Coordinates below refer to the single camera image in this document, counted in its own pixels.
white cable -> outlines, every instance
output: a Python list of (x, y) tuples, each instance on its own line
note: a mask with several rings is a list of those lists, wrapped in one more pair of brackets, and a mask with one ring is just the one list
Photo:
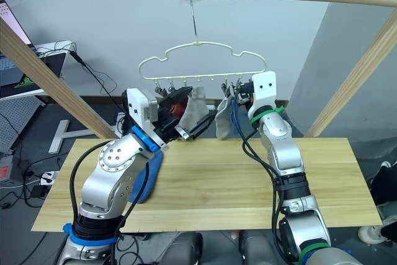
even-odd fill
[[(25, 185), (28, 186), (29, 184), (35, 183), (37, 181), (40, 181), (40, 180), (39, 179), (33, 180), (33, 181), (26, 183)], [(0, 187), (0, 189), (17, 189), (18, 187), (22, 187), (22, 186), (23, 186), (23, 184), (19, 184), (18, 186)]]

clothes hanger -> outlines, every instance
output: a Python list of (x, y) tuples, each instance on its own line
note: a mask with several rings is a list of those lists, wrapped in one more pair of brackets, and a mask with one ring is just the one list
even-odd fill
[[(143, 61), (141, 61), (141, 63), (138, 66), (138, 71), (139, 71), (139, 75), (146, 80), (152, 80), (156, 86), (158, 86), (159, 84), (159, 80), (168, 80), (172, 86), (172, 82), (174, 79), (182, 79), (185, 86), (187, 85), (187, 79), (188, 78), (195, 78), (197, 79), (197, 81), (201, 81), (202, 78), (210, 78), (212, 81), (214, 80), (214, 77), (219, 77), (219, 76), (224, 76), (225, 80), (227, 81), (228, 76), (233, 76), (233, 75), (238, 75), (238, 78), (241, 79), (243, 77), (243, 75), (245, 74), (257, 74), (257, 73), (263, 73), (266, 71), (267, 69), (267, 61), (266, 59), (255, 52), (250, 52), (250, 51), (242, 51), (240, 53), (235, 53), (234, 49), (232, 46), (224, 44), (224, 43), (216, 43), (216, 42), (201, 42), (199, 41), (198, 37), (197, 37), (197, 28), (196, 28), (196, 23), (195, 23), (195, 17), (194, 17), (194, 9), (193, 9), (193, 0), (190, 0), (190, 8), (192, 11), (192, 18), (193, 18), (193, 26), (194, 26), (194, 34), (195, 34), (195, 41), (192, 43), (185, 43), (183, 45), (178, 45), (175, 47), (172, 47), (168, 50), (166, 50), (164, 52), (164, 58), (160, 58), (157, 56), (153, 56), (150, 58), (147, 58)], [(258, 57), (262, 64), (263, 64), (263, 69), (260, 71), (243, 71), (243, 72), (237, 72), (237, 73), (214, 73), (214, 74), (195, 74), (195, 75), (185, 75), (185, 76), (163, 76), (163, 77), (146, 77), (143, 75), (142, 73), (142, 67), (149, 61), (151, 60), (158, 60), (159, 62), (164, 62), (167, 61), (169, 59), (169, 54), (170, 52), (176, 51), (178, 49), (181, 48), (185, 48), (185, 47), (192, 47), (192, 46), (201, 46), (201, 45), (213, 45), (213, 46), (219, 46), (219, 47), (223, 47), (223, 48), (227, 48), (230, 50), (231, 55), (235, 56), (235, 57), (241, 57), (243, 55), (252, 55), (255, 57)]]

laptop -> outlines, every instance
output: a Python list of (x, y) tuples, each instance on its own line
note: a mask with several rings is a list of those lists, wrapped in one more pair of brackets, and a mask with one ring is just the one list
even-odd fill
[[(36, 52), (36, 48), (33, 46), (4, 0), (0, 1), (0, 17), (32, 51)], [(23, 76), (24, 73), (0, 52), (0, 86), (19, 83)]]

concrete floor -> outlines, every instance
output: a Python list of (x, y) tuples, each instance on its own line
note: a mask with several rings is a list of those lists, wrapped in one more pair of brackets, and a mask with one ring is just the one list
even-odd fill
[[(92, 106), (108, 123), (114, 124), (114, 115), (116, 109), (113, 105), (93, 105)], [(30, 162), (46, 158), (48, 149), (52, 141), (53, 134), (60, 120), (68, 119), (71, 121), (69, 130), (84, 129), (69, 113), (65, 112), (58, 105), (50, 104), (39, 111), (29, 123), (28, 127), (22, 133), (22, 158)], [(244, 130), (250, 131), (248, 124), (244, 123)], [(215, 137), (215, 126), (212, 125), (202, 137)], [(65, 140), (61, 147), (60, 153), (69, 151), (74, 140)], [(20, 144), (17, 145), (17, 155), (19, 154)], [(360, 159), (359, 163), (365, 177), (370, 177), (378, 170), (383, 160), (392, 162), (396, 152), (377, 159)], [(48, 159), (36, 165), (37, 173), (57, 169), (56, 158)], [(1, 190), (0, 196), (6, 194), (7, 190)], [(31, 200), (32, 204), (40, 205), (41, 200)], [(384, 215), (396, 214), (397, 206), (388, 205), (383, 208)], [(0, 210), (0, 264), (14, 265), (19, 264), (36, 246), (43, 233), (31, 232), (30, 228), (38, 214), (38, 209), (27, 207), (22, 200), (18, 201), (11, 209)], [(331, 228), (330, 234), (334, 246), (350, 249), (353, 255), (367, 265), (378, 264), (396, 264), (397, 248), (396, 245), (384, 243), (376, 246), (367, 246), (361, 243), (357, 238), (358, 227), (351, 228)], [(241, 264), (241, 256), (238, 252), (238, 241), (232, 238), (232, 231), (203, 231), (201, 232), (204, 240), (202, 264), (204, 265), (234, 265)], [(270, 231), (264, 230), (264, 233), (270, 237)], [(150, 263), (159, 261), (167, 245), (176, 237), (177, 233), (155, 233), (148, 241), (139, 241), (140, 256), (144, 262)], [(62, 233), (49, 233), (38, 250), (33, 254), (25, 265), (33, 264), (52, 264), (53, 257), (58, 249), (62, 239)], [(127, 247), (132, 241), (131, 237), (126, 236), (120, 248)], [(134, 260), (132, 254), (126, 255), (122, 264), (131, 264)]]

green ring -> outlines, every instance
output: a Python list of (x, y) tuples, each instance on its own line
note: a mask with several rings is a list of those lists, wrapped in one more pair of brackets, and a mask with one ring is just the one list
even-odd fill
[(273, 112), (279, 113), (279, 112), (281, 112), (281, 111), (283, 111), (283, 110), (284, 110), (284, 107), (283, 107), (283, 106), (278, 107), (278, 108), (275, 108), (274, 110), (267, 110), (267, 111), (265, 111), (265, 112), (262, 112), (262, 113), (256, 115), (254, 118), (252, 118), (252, 119), (249, 121), (249, 123), (252, 125), (252, 124), (254, 124), (255, 122), (257, 122), (259, 119), (261, 119), (263, 116), (265, 116), (266, 114), (273, 113)]
[(324, 242), (319, 242), (319, 243), (314, 243), (312, 245), (308, 245), (306, 248), (302, 250), (302, 252), (299, 255), (299, 265), (302, 265), (303, 257), (305, 257), (305, 254), (309, 253), (310, 251), (313, 251), (317, 248), (329, 248), (328, 243)]

